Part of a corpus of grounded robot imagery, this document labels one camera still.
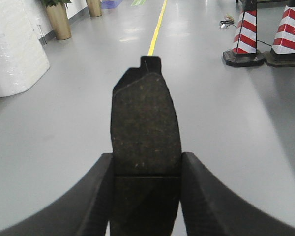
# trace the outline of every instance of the black rubber base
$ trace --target black rubber base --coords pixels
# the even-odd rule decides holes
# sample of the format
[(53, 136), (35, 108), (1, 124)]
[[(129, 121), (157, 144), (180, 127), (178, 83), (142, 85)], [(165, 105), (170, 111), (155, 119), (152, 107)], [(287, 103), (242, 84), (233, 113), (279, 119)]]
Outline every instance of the black rubber base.
[(295, 228), (238, 196), (190, 152), (182, 154), (181, 207), (188, 236), (295, 236)]
[(265, 62), (274, 67), (295, 67), (295, 61), (275, 61), (270, 51), (264, 52)]
[(0, 236), (104, 236), (113, 206), (113, 182), (113, 155), (103, 154), (62, 197)]
[(262, 65), (265, 61), (263, 54), (257, 50), (256, 56), (252, 58), (251, 56), (235, 56), (232, 50), (223, 52), (223, 58), (226, 65), (233, 67), (248, 67), (248, 66), (258, 66)]

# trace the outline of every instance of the cable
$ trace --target cable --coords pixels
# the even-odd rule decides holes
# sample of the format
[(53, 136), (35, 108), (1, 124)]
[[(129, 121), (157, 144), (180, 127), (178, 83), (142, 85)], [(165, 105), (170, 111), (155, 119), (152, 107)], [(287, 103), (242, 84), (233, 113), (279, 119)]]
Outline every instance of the cable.
[(224, 21), (220, 21), (220, 29), (223, 30), (228, 26), (234, 26), (234, 18), (230, 14), (226, 14), (226, 16), (224, 16)]
[(258, 41), (258, 42), (261, 42), (261, 43), (264, 43), (264, 44), (266, 44), (266, 45), (268, 45), (268, 46), (272, 47), (272, 45), (271, 45), (271, 44), (265, 43), (265, 42), (263, 42), (263, 41), (261, 41), (261, 40), (258, 40), (258, 39), (257, 39), (257, 41)]
[(220, 21), (220, 24), (221, 24), (220, 28), (225, 29), (228, 26), (234, 26), (234, 21), (232, 21), (232, 20)]

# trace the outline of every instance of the wall baseboard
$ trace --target wall baseboard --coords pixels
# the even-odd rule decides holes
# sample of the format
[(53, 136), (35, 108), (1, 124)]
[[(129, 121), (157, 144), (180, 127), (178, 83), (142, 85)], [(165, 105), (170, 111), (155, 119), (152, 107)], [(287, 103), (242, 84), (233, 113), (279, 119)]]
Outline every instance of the wall baseboard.
[[(69, 24), (73, 24), (74, 22), (76, 22), (78, 19), (80, 19), (81, 17), (87, 15), (89, 13), (89, 9), (88, 7), (85, 7), (84, 9), (82, 9), (81, 11), (79, 11), (77, 14), (75, 14), (74, 16), (72, 16), (69, 19)], [(55, 32), (52, 30), (50, 31), (48, 34), (45, 35), (45, 40), (48, 43), (50, 40), (52, 40), (53, 38), (55, 38)], [(45, 41), (43, 38), (39, 39), (39, 42), (41, 43), (41, 45), (45, 45)]]

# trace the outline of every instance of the black cable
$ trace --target black cable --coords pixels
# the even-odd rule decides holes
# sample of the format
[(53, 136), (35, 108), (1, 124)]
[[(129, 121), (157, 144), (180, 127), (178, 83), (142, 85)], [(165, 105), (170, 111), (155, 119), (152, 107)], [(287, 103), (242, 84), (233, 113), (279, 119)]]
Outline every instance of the black cable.
[(234, 21), (232, 21), (232, 20), (220, 21), (220, 24), (221, 25), (224, 24), (226, 27), (228, 27), (228, 26), (234, 26)]
[(271, 45), (271, 44), (265, 43), (265, 42), (263, 42), (263, 41), (261, 41), (261, 40), (258, 40), (258, 39), (257, 39), (257, 41), (258, 41), (258, 42), (261, 42), (261, 43), (264, 43), (264, 44), (266, 44), (266, 45), (268, 45), (268, 46), (272, 47), (272, 45)]

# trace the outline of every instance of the white wall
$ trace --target white wall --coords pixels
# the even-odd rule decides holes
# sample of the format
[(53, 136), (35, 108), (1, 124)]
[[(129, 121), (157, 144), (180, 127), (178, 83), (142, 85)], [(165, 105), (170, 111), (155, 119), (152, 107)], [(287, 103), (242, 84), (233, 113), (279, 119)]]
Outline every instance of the white wall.
[[(41, 38), (37, 24), (41, 25), (43, 34), (46, 35), (52, 31), (49, 23), (46, 11), (40, 0), (23, 0), (25, 11), (30, 19), (30, 22), (35, 30), (37, 38)], [(72, 3), (68, 4), (67, 14), (70, 19), (72, 16), (83, 10), (87, 6), (85, 0), (72, 0)]]

